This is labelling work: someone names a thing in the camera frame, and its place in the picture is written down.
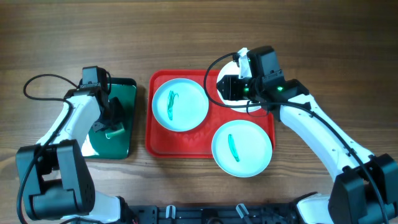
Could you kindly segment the white plate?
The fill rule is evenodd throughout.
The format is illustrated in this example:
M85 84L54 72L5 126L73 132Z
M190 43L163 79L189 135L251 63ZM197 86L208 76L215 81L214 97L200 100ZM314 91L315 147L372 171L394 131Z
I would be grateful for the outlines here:
M230 61L220 70L216 82L219 82L225 75L239 75L239 73L240 73L240 68L237 66L235 62ZM219 90L218 90L218 96L225 105L239 106L239 105L246 105L248 102L248 100L239 100L239 101L224 100ZM253 106L248 108L233 108L234 111L240 113L246 113L246 111L252 113L259 109L261 109L260 106Z
M217 165L229 175L254 177L269 165L272 143L259 125L246 120L234 120L215 132L211 152Z
M206 118L209 100L197 82L175 78L162 84L152 99L152 114L165 129L185 132L199 126Z

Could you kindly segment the green scrub sponge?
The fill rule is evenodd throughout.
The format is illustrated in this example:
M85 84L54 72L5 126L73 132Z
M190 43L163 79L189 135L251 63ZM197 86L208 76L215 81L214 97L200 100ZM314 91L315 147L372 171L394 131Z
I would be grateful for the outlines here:
M119 135L125 133L125 131L126 130L124 128L123 123L118 123L115 126L112 126L112 127L108 128L105 131L105 136L106 136L107 139L111 139L111 138L114 138L116 136L119 136Z

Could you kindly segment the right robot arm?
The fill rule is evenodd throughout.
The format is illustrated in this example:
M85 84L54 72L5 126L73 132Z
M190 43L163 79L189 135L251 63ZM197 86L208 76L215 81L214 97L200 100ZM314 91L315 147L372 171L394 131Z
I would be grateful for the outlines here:
M298 80L286 80L270 46L231 53L235 74L216 87L228 108L259 106L299 135L333 180L330 195L296 203L302 223L387 223L397 217L397 162L350 138Z

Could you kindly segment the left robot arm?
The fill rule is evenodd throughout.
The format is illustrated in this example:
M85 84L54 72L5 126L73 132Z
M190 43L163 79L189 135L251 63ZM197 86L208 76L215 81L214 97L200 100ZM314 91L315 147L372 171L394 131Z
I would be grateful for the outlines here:
M121 197L95 190L81 153L90 131L124 132L124 109L109 98L111 75L98 66L82 70L82 82L60 99L63 110L36 144L16 154L20 187L16 213L21 223L133 223L134 214Z

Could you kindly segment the dark green water tray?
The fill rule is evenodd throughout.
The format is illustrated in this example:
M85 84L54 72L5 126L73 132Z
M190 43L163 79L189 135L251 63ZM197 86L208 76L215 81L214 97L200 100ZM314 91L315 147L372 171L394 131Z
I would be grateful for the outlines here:
M135 105L136 105L136 81L132 78L112 78L109 100L118 97L126 117L123 125L125 133L111 139L107 139L105 131L94 132L91 129L81 147L84 157L91 159L125 159L129 155L131 135L133 129Z

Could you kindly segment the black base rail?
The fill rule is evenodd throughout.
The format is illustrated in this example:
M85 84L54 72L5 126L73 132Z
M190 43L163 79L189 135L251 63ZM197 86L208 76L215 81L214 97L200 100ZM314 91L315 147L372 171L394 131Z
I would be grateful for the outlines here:
M246 206L240 215L235 206L210 207L156 207L130 206L136 223L153 224L206 224L206 223L298 223L297 212L287 203Z

